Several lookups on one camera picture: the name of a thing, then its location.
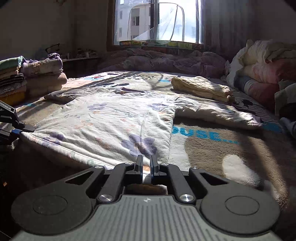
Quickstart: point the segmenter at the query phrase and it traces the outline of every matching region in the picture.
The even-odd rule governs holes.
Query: purple flower print
[[[159,110],[161,110],[161,109],[167,107],[168,105],[166,105],[166,104],[161,104],[161,103],[153,103],[153,104],[149,104],[148,106],[151,107],[152,110],[159,111]]]
[[[58,134],[56,132],[52,132],[49,134],[48,137],[42,138],[43,140],[46,140],[46,142],[42,142],[42,146],[48,147],[50,145],[58,146],[61,144],[61,141],[64,139],[63,134]]]
[[[89,110],[101,110],[103,108],[105,108],[105,105],[107,105],[106,103],[96,103],[93,105],[89,105],[87,108]]]
[[[153,146],[153,142],[155,141],[154,138],[146,137],[142,139],[137,135],[130,135],[128,138],[129,140],[123,140],[121,145],[124,148],[129,149],[129,153],[132,156],[143,154],[148,157],[156,154],[157,148]]]

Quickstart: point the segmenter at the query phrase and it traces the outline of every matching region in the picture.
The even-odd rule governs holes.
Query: purple cloth
[[[45,60],[26,60],[22,65],[21,72],[25,76],[34,76],[40,74],[60,75],[63,72],[63,62],[59,54],[49,54]]]

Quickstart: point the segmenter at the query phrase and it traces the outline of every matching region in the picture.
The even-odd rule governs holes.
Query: stack of clothes
[[[274,112],[283,79],[296,81],[296,45],[248,40],[230,64],[227,83]]]
[[[52,53],[41,61],[25,60],[21,72],[27,81],[28,97],[44,96],[60,90],[62,85],[67,83],[62,68],[63,62],[57,53]]]
[[[15,105],[25,99],[26,80],[20,73],[23,56],[0,61],[0,100]]]

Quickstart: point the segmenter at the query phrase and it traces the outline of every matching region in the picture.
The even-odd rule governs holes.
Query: yellow towel
[[[18,93],[14,93],[12,95],[8,95],[5,97],[1,97],[0,100],[2,100],[3,102],[5,102],[8,105],[16,105],[19,104],[20,102],[25,100],[25,91],[23,92],[18,92]]]
[[[172,78],[171,84],[175,90],[193,93],[207,99],[214,99],[226,103],[234,101],[233,91],[225,85],[215,84],[204,77]]]

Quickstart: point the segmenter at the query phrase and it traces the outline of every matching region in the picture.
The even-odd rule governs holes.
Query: metal screw
[[[109,194],[102,194],[99,196],[99,200],[102,202],[111,202],[113,200],[113,197]]]
[[[190,194],[183,194],[179,197],[183,202],[191,202],[194,197]]]

